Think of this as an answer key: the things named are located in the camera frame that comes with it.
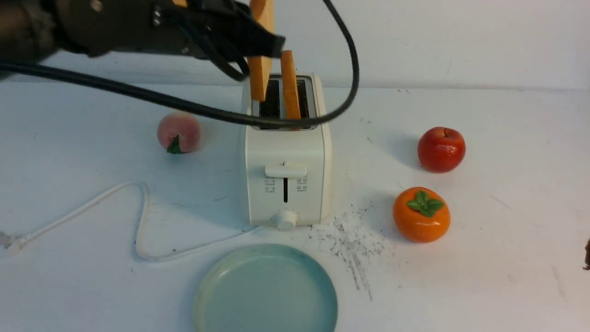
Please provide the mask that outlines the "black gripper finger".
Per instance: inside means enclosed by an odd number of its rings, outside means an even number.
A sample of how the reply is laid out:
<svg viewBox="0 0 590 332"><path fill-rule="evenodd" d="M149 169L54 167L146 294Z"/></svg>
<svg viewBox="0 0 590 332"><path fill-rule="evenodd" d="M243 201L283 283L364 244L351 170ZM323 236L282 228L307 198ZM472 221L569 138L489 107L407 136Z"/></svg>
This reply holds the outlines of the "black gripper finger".
<svg viewBox="0 0 590 332"><path fill-rule="evenodd" d="M227 60L232 55L278 59L286 38L255 21L251 9L235 0L189 0L190 23Z"/></svg>

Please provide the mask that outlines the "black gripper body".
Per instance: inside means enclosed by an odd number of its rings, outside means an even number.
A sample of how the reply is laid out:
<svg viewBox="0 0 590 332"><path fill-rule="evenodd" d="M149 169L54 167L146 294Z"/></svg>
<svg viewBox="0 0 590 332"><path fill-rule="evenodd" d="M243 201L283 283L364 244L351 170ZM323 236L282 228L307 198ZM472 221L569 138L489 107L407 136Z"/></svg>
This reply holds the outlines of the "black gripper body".
<svg viewBox="0 0 590 332"><path fill-rule="evenodd" d="M56 46L70 53L204 56L168 18L188 12L185 0L42 0L40 5L53 20Z"/></svg>

